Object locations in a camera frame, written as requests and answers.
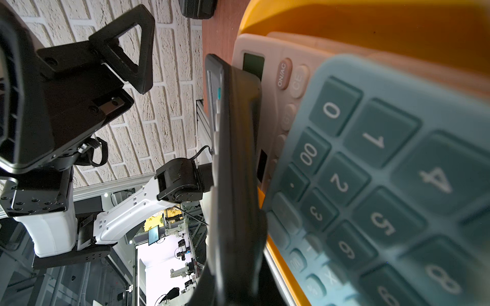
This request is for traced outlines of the small teal calculator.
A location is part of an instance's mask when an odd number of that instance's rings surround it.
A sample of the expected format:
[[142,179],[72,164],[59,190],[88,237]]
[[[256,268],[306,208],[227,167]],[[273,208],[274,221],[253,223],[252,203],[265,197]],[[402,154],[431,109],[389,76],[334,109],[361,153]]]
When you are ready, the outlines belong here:
[[488,305],[489,100],[334,56],[264,210],[311,305]]

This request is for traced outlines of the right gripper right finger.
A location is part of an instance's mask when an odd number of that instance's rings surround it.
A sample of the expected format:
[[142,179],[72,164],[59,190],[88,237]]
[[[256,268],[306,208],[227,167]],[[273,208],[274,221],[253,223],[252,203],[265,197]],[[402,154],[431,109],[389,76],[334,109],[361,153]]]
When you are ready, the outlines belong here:
[[266,257],[262,256],[262,266],[259,273],[259,297],[257,305],[261,306],[286,306]]

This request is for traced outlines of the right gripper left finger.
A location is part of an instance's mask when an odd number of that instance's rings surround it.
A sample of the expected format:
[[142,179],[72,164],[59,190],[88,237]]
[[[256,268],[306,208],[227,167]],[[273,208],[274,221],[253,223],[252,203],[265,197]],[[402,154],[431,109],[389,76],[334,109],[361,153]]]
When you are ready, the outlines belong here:
[[215,278],[211,273],[208,264],[206,264],[197,282],[197,286],[193,291],[190,300],[186,303],[186,306],[214,305],[216,305]]

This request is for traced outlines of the pink calculator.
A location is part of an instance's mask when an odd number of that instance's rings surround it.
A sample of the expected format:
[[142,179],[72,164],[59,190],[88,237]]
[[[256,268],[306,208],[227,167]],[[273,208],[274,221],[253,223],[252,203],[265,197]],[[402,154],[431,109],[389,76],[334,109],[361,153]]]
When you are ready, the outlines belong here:
[[487,73],[302,34],[240,34],[234,45],[232,65],[258,76],[262,85],[256,174],[263,193],[270,186],[309,81],[326,59],[338,54],[367,57],[405,73],[489,99]]

